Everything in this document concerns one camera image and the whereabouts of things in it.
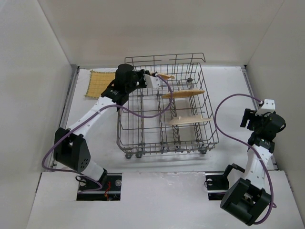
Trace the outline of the orange leaf-shaped woven plate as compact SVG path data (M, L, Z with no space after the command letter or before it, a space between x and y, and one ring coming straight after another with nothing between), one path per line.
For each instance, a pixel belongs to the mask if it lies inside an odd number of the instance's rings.
M163 80L175 79L175 77L173 75L167 75L167 74L163 74L163 73L157 73L157 75L159 77L161 77Z

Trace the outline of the yellow square woven plate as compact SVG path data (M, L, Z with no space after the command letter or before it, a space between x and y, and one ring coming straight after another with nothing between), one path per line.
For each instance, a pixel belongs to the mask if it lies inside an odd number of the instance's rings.
M115 79L115 72L98 72L90 70L89 84L85 97L98 99L107 86Z

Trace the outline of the orange rounded woven plate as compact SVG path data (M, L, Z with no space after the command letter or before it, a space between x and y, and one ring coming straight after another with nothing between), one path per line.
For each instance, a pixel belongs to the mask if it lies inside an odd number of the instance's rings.
M174 91L172 93L164 94L164 95L162 95L162 98L163 99L187 98L187 97L192 97L192 96L204 94L204 93L205 93L205 90L197 90L197 89L179 90L179 91Z

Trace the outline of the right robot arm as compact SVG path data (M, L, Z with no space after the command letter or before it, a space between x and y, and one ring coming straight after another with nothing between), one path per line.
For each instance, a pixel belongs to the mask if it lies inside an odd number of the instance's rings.
M275 149L273 140L285 125L274 103L244 112L240 126L252 132L247 141L247 165L243 176L225 193L220 207L247 226L255 224L272 205L273 194L265 190L265 181L270 177L266 166Z

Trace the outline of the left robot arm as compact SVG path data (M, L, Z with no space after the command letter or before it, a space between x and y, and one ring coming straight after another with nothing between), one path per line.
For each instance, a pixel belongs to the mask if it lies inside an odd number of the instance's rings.
M110 116L117 113L131 93L137 89L157 88L160 85L156 73L136 71L129 64L119 65L115 78L94 106L67 129L59 128L56 131L53 158L78 174L100 181L105 170L92 160L87 141Z

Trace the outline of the right aluminium rail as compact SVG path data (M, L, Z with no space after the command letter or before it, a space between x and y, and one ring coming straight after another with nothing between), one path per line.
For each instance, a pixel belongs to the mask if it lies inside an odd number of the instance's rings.
M243 76L244 76L244 79L245 79L245 82L246 82L249 94L251 96L254 96L253 89L252 89L252 86L250 84L250 80L249 80L249 77L248 77L248 74L247 74L246 65L242 65L241 70L242 70L242 73L243 73ZM252 99L252 103L253 103L254 109L257 110L258 109L257 101ZM270 162L268 162L267 168L269 170L278 170L278 166L277 166L277 163L275 161L274 156L271 156L271 159L270 159Z

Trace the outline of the aluminium rail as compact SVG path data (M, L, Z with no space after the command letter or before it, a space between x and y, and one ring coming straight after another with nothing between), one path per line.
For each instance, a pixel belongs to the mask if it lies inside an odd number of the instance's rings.
M71 64L71 69L72 69L72 73L71 73L71 77L70 77L67 94L65 97L65 102L64 102L64 106L63 106L63 110L62 110L62 114L61 114L61 118L60 118L60 123L59 123L58 128L55 131L57 131L59 128L65 129L67 126L68 117L69 117L69 113L71 110L71 104L72 104L72 100L73 100L73 96L74 96L74 92L75 92L75 88L76 88L76 84L77 84L77 80L78 80L80 67L76 64Z
M243 76L244 76L244 79L245 79L245 82L246 82L249 94L251 96L254 96L253 89L252 89L252 86L250 84L250 80L249 80L249 77L248 77L248 74L247 74L246 65L242 65L241 70L242 70L242 73L243 73ZM252 103L253 103L254 109L257 110L258 109L257 101L252 99ZM278 170L278 166L277 166L277 163L275 161L274 156L271 156L271 159L270 159L270 162L268 162L267 168L269 170Z

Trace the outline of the left aluminium rail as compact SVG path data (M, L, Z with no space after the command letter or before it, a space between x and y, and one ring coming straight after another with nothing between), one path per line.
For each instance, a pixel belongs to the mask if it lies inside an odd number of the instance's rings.
M67 94L65 97L65 102L64 102L64 106L63 106L63 110L62 110L62 114L61 114L61 118L60 118L60 123L59 123L58 128L55 131L57 131L59 128L65 129L67 126L68 117L69 117L69 113L71 110L71 104L72 104L72 100L73 100L73 96L74 96L74 92L75 92L75 88L76 88L76 84L77 84L77 80L78 80L80 67L76 64L71 64L71 69L72 69L72 73L71 73L71 77L70 77Z

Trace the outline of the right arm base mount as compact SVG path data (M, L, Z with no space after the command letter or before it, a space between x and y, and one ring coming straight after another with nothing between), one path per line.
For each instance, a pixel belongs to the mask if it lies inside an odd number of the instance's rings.
M207 188L208 199L222 200L229 189L229 180L226 173L212 172L205 173L204 186Z

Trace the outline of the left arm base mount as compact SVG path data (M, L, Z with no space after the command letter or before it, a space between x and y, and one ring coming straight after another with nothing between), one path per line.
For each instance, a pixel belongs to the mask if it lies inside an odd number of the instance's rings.
M102 180L102 188L95 182L76 176L79 182L77 201L120 201L122 173L108 173Z

